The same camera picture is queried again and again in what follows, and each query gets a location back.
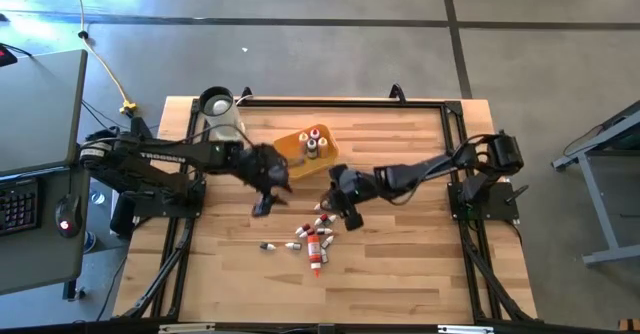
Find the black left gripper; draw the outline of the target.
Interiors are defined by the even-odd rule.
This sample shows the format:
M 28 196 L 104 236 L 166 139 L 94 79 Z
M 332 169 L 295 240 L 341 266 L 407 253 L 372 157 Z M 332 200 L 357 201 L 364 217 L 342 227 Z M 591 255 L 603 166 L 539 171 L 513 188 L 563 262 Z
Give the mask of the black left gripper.
M 255 218 L 268 216 L 274 205 L 288 204 L 272 192 L 273 188 L 293 192 L 288 161 L 270 144 L 257 144 L 242 150 L 236 160 L 234 176 L 260 194 L 251 212 Z

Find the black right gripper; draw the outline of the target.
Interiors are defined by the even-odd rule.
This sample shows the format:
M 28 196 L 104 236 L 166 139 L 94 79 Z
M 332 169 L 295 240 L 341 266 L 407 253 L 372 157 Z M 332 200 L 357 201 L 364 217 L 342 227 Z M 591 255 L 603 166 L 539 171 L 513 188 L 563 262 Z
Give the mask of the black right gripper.
M 341 164 L 329 170 L 329 177 L 330 186 L 319 199 L 322 209 L 343 219 L 347 231 L 361 228 L 364 220 L 355 207 L 361 194 L 358 171 Z

